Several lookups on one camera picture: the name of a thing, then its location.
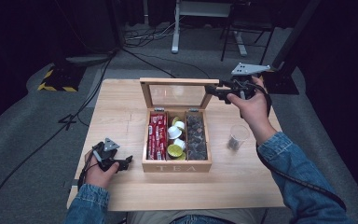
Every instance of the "box lid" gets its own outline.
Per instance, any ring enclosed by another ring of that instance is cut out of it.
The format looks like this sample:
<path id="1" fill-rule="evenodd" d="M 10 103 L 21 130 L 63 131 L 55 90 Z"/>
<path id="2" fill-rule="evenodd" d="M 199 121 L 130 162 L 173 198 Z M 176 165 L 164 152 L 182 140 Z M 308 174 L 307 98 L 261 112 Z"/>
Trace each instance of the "box lid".
<path id="1" fill-rule="evenodd" d="M 147 108 L 205 109 L 212 95 L 205 86 L 217 86 L 218 79 L 141 77 Z"/>

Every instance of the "gray carpet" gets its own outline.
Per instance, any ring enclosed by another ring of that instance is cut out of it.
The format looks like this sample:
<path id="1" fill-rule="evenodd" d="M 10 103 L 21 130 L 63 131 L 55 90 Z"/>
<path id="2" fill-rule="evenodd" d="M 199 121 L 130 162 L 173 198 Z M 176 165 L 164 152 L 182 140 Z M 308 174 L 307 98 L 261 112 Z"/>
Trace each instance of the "gray carpet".
<path id="1" fill-rule="evenodd" d="M 141 48 L 128 50 L 182 62 L 138 55 L 177 77 L 206 78 L 203 73 L 205 72 L 211 78 L 229 79 L 231 70 L 239 62 L 258 63 L 262 49 L 247 48 L 249 55 L 241 57 L 236 46 L 229 46 L 225 60 L 220 62 L 223 48 L 223 41 L 219 40 L 220 32 L 221 30 L 213 28 L 183 29 L 178 54 L 171 54 L 171 36 L 152 41 Z M 272 63 L 288 35 L 290 29 L 277 29 L 271 40 L 265 64 Z M 243 36 L 245 39 L 250 38 L 248 35 Z M 95 86 L 93 83 L 101 72 L 100 65 L 89 67 L 80 83 L 79 92 L 38 91 L 37 86 L 49 68 L 50 64 L 47 64 L 35 73 L 27 83 L 28 95 L 0 117 L 0 183 L 21 161 L 62 127 L 58 120 L 76 113 Z M 153 77 L 165 76 L 161 71 L 124 51 L 119 52 L 112 60 L 106 76 L 137 78 L 140 70 Z M 358 223 L 357 185 L 304 93 L 305 83 L 301 72 L 296 70 L 293 78 L 300 90 L 299 95 L 272 95 L 273 106 L 282 129 L 317 164 L 347 204 L 348 215 Z M 90 123 L 92 112 L 91 103 L 79 117 L 84 123 Z M 68 198 L 68 188 L 63 186 L 71 183 L 74 178 L 88 131 L 88 127 L 78 118 L 76 121 L 68 131 L 58 133 L 34 154 L 2 187 L 0 223 L 62 222 Z M 118 223 L 124 216 L 125 213 L 109 212 L 107 223 Z M 269 209 L 265 223 L 288 223 L 290 217 L 289 209 L 272 208 Z"/>

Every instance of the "denim sleeve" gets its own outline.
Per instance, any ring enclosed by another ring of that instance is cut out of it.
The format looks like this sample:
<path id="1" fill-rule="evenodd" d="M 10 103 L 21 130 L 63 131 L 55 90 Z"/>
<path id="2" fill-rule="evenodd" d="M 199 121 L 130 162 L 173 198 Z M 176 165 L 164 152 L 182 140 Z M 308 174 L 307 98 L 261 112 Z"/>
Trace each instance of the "denim sleeve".
<path id="1" fill-rule="evenodd" d="M 334 192 L 315 164 L 284 133 L 275 133 L 257 150 L 281 172 Z M 284 204 L 292 210 L 291 223 L 352 223 L 335 201 L 273 172 L 272 177 L 281 191 Z"/>
<path id="2" fill-rule="evenodd" d="M 69 206 L 63 223 L 104 223 L 108 203 L 106 189 L 85 184 Z"/>

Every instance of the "wooden table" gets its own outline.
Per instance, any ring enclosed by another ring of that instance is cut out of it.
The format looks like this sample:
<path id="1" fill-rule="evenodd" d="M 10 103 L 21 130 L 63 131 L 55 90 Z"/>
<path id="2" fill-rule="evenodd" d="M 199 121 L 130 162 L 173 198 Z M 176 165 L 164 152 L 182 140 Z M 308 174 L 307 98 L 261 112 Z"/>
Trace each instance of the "wooden table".
<path id="1" fill-rule="evenodd" d="M 120 145 L 115 158 L 133 155 L 129 170 L 112 179 L 109 211 L 283 206 L 270 171 L 257 158 L 253 135 L 238 151 L 226 147 L 230 127 L 247 125 L 235 105 L 213 97 L 206 107 L 213 160 L 209 173 L 144 173 L 146 112 L 139 79 L 103 82 L 75 179 L 84 166 L 84 155 L 105 137 Z M 275 129 L 281 129 L 273 109 L 269 119 Z M 72 186 L 68 207 L 76 194 L 77 186 Z"/>

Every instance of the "black chair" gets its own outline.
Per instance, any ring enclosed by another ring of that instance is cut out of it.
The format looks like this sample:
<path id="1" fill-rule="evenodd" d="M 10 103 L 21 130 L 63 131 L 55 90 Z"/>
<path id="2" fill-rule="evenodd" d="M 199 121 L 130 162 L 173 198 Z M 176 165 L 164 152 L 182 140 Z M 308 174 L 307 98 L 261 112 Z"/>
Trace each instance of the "black chair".
<path id="1" fill-rule="evenodd" d="M 237 44 L 244 46 L 254 46 L 264 48 L 263 56 L 261 57 L 260 63 L 264 61 L 266 56 L 267 49 L 269 47 L 269 42 L 272 38 L 272 35 L 275 30 L 275 25 L 273 22 L 273 14 L 270 9 L 268 1 L 237 1 L 231 5 L 230 12 L 227 18 L 227 25 L 223 29 L 220 39 L 222 38 L 224 32 L 226 32 L 225 37 L 225 46 L 223 47 L 222 58 L 220 61 L 223 61 L 226 52 L 227 44 Z M 244 32 L 244 33 L 258 33 L 259 36 L 254 43 L 251 44 L 238 44 L 238 43 L 228 43 L 228 35 L 231 31 Z M 265 33 L 269 32 L 269 37 L 266 45 L 257 45 L 257 41 Z"/>

